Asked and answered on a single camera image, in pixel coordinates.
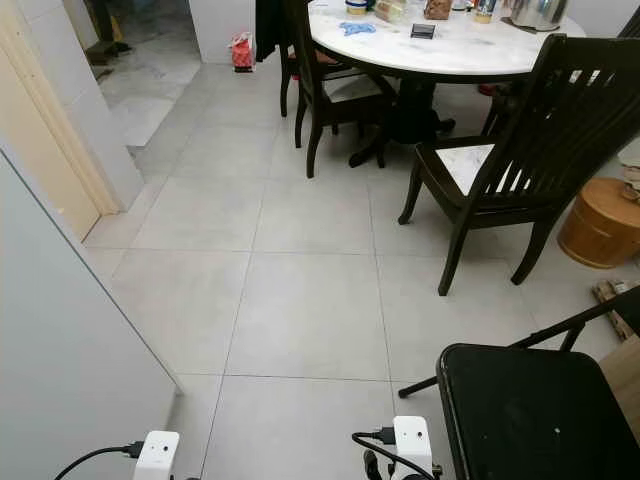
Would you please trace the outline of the black folding chair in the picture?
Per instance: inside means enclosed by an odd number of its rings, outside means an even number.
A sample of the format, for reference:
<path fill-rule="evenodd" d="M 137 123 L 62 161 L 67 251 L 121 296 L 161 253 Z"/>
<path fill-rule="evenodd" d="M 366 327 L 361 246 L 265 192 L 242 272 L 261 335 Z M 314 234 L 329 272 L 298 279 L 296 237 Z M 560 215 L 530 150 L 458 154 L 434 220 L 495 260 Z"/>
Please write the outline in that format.
<path fill-rule="evenodd" d="M 640 480 L 640 443 L 602 367 L 573 351 L 595 317 L 640 308 L 640 287 L 511 346 L 454 343 L 433 378 L 458 480 Z"/>

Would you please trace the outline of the tan cardboard box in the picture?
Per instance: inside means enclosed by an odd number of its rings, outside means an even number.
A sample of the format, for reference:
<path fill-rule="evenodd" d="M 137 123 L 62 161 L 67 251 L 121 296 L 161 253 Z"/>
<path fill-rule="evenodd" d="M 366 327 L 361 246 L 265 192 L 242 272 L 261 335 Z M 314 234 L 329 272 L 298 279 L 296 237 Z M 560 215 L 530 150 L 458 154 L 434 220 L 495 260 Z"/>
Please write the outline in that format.
<path fill-rule="evenodd" d="M 640 334 L 628 335 L 599 365 L 636 443 L 640 444 Z"/>

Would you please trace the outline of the wooden pallet piece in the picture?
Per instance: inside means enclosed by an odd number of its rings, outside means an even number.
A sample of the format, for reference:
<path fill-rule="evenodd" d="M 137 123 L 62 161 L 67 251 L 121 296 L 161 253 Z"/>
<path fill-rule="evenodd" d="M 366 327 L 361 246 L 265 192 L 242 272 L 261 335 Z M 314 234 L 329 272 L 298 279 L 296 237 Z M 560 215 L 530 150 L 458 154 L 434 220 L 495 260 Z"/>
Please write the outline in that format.
<path fill-rule="evenodd" d="M 600 280 L 591 287 L 590 292 L 598 303 L 607 303 L 614 297 L 625 294 L 631 289 L 640 289 L 640 282 L 623 282 L 623 280 Z M 635 300 L 623 302 L 621 306 L 614 307 L 607 312 L 605 317 L 613 332 L 621 340 L 626 340 L 640 328 L 640 296 Z"/>

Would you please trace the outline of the white flat panel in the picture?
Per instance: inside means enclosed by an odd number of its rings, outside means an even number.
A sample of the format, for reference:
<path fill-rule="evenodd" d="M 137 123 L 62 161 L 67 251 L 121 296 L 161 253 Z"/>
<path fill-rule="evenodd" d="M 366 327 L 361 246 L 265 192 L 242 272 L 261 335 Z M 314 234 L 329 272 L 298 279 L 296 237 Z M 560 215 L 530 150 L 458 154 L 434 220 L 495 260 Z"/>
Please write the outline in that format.
<path fill-rule="evenodd" d="M 131 480 L 177 381 L 4 147 L 0 480 Z"/>

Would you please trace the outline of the brown wooden bucket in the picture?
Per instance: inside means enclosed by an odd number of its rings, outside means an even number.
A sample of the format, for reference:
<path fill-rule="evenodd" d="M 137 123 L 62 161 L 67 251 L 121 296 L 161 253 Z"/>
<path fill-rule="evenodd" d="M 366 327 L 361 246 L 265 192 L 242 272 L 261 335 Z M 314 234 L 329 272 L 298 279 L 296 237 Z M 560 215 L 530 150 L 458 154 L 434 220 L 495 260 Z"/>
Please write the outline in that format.
<path fill-rule="evenodd" d="M 625 197 L 627 184 L 595 177 L 568 210 L 557 244 L 572 260 L 595 269 L 613 269 L 640 253 L 640 204 Z"/>

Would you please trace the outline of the dark wooden slat-back chair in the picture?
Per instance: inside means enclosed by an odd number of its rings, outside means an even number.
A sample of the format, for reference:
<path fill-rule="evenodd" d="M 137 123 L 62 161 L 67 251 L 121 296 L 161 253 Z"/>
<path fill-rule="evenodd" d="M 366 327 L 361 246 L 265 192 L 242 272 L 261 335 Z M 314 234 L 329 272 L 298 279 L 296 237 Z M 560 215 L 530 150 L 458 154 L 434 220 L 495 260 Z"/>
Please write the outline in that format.
<path fill-rule="evenodd" d="M 490 99 L 490 108 L 485 116 L 481 134 L 492 134 L 494 129 L 500 127 L 503 120 L 515 109 L 513 101 L 517 99 L 518 87 L 520 82 L 477 84 L 477 92 Z"/>
<path fill-rule="evenodd" d="M 640 134 L 640 37 L 550 35 L 515 114 L 495 134 L 417 145 L 398 223 L 422 188 L 451 221 L 436 292 L 448 294 L 471 230 L 531 224 L 521 284 L 573 197 Z"/>
<path fill-rule="evenodd" d="M 300 64 L 300 105 L 294 123 L 294 142 L 301 146 L 301 125 L 312 111 L 308 137 L 306 175 L 315 177 L 317 146 L 326 127 L 355 122 L 357 131 L 365 123 L 379 123 L 396 102 L 397 92 L 379 74 L 357 70 L 355 76 L 330 79 L 319 59 L 319 51 L 308 23 L 308 0 L 283 0 L 283 12 L 291 45 Z"/>

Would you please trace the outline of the round white marble table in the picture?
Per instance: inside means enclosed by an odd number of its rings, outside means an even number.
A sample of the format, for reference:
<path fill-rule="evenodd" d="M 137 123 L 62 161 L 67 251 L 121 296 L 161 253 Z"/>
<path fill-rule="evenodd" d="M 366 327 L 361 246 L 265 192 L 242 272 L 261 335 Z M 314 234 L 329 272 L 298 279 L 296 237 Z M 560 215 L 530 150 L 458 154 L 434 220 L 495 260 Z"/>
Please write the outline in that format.
<path fill-rule="evenodd" d="M 421 3 L 408 4 L 410 22 L 402 26 L 372 14 L 349 15 L 344 0 L 312 0 L 307 6 L 317 50 L 349 67 L 397 81 L 393 109 L 381 120 L 374 141 L 349 157 L 351 166 L 381 159 L 390 141 L 416 145 L 435 140 L 453 125 L 433 109 L 438 84 L 522 81 L 530 76 L 548 36 L 509 26 L 500 19 L 475 23 L 470 14 L 463 13 L 431 22 L 436 26 L 434 38 L 411 38 L 411 24 L 426 23 Z M 374 23 L 378 32 L 344 36 L 339 28 L 344 20 Z"/>

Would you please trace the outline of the small red bag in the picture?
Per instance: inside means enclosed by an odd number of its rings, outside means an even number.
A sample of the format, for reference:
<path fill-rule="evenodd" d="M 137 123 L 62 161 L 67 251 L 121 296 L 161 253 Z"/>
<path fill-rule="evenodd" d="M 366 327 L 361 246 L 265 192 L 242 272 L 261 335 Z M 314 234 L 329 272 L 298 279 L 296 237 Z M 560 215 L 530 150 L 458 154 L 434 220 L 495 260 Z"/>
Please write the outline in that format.
<path fill-rule="evenodd" d="M 230 61 L 237 73 L 252 73 L 255 69 L 253 56 L 253 35 L 251 32 L 238 33 L 228 45 Z"/>

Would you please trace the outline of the blue cloth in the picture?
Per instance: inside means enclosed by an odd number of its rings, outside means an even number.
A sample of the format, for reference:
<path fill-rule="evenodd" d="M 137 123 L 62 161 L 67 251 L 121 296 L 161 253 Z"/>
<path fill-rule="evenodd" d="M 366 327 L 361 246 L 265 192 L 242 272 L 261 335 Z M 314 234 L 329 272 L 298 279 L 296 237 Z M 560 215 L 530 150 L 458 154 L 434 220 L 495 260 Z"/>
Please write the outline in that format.
<path fill-rule="evenodd" d="M 355 22 L 355 20 L 344 20 L 339 23 L 339 28 L 342 29 L 344 36 L 353 35 L 372 35 L 372 33 L 378 32 L 374 23 L 371 22 Z"/>

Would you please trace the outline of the dark hanging garment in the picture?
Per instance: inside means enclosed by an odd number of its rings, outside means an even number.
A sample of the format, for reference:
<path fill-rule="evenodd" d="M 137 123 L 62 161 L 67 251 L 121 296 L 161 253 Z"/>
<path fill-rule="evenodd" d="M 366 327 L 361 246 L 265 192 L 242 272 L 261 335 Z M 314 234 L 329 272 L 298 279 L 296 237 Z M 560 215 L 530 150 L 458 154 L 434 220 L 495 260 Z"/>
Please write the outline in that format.
<path fill-rule="evenodd" d="M 276 50 L 287 56 L 291 40 L 289 40 L 289 23 L 285 14 L 285 0 L 253 0 L 253 54 L 256 63 L 270 58 Z"/>

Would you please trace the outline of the clear food container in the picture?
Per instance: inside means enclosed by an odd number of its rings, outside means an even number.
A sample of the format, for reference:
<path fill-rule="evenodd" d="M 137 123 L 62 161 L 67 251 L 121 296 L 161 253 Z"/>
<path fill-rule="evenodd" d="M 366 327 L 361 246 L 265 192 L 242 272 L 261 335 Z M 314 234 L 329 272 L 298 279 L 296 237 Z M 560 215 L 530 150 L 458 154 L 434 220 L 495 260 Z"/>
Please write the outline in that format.
<path fill-rule="evenodd" d="M 376 18 L 398 26 L 410 22 L 410 6 L 407 0 L 374 0 L 372 13 Z"/>

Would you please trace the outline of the brown snack jar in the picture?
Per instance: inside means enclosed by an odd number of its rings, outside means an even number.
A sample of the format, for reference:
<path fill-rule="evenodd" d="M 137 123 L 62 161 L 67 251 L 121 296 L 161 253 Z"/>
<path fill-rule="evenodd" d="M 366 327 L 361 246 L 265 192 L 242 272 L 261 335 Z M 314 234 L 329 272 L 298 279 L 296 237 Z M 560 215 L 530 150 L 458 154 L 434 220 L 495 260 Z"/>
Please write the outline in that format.
<path fill-rule="evenodd" d="M 453 0 L 422 0 L 422 18 L 448 20 L 451 18 Z"/>

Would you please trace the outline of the printed drink can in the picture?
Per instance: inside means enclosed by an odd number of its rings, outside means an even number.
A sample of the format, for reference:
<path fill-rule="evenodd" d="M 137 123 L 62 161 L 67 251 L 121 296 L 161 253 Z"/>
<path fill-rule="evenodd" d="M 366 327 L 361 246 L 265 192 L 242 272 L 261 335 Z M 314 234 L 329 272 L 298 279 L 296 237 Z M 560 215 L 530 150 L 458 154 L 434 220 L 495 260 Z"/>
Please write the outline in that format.
<path fill-rule="evenodd" d="M 472 3 L 472 20 L 475 23 L 488 24 L 492 23 L 499 0 L 471 0 Z"/>

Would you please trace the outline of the steel pot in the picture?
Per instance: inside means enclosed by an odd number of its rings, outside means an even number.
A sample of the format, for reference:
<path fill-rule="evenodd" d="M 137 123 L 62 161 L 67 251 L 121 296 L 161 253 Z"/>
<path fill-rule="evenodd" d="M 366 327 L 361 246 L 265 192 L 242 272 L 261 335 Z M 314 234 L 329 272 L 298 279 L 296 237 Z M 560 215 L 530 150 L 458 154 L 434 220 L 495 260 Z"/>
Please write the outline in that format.
<path fill-rule="evenodd" d="M 557 31 L 570 0 L 509 0 L 504 23 L 527 32 Z"/>

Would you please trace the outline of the beige wooden door frame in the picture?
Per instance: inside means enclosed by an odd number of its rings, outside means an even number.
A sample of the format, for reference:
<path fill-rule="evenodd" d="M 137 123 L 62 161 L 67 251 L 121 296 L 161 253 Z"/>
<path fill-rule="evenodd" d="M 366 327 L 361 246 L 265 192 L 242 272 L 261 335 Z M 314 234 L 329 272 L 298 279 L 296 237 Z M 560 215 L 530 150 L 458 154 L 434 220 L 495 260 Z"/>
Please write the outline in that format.
<path fill-rule="evenodd" d="M 0 0 L 1 134 L 46 209 L 82 242 L 101 218 L 122 209 L 46 76 L 17 0 Z"/>

